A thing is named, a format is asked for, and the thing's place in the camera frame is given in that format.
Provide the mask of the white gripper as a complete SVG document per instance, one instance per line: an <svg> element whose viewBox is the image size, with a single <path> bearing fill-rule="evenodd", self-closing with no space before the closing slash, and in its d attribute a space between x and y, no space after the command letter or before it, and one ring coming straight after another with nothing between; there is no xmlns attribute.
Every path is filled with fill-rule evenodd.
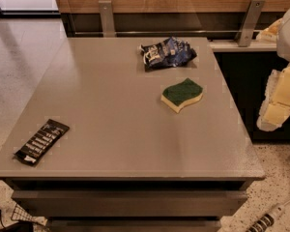
<svg viewBox="0 0 290 232"><path fill-rule="evenodd" d="M277 55L290 62L290 9L282 19L259 32L256 40L276 42ZM272 70L256 125L261 131L275 131L281 128L289 117L290 64L281 72Z"/></svg>

